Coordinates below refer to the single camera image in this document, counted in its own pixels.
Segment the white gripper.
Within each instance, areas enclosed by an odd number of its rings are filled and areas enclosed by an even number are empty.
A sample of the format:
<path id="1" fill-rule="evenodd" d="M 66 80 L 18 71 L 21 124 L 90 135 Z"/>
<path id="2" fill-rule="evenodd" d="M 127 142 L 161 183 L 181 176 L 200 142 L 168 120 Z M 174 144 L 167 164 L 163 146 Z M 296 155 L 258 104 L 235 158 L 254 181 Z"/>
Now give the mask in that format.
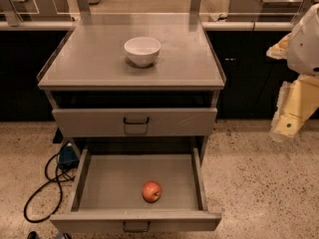
<path id="1" fill-rule="evenodd" d="M 300 75 L 279 90 L 270 137 L 277 142 L 293 138 L 319 109 L 319 4 L 309 8 L 291 34 L 270 47 L 266 56 L 287 59 L 288 68 Z"/>

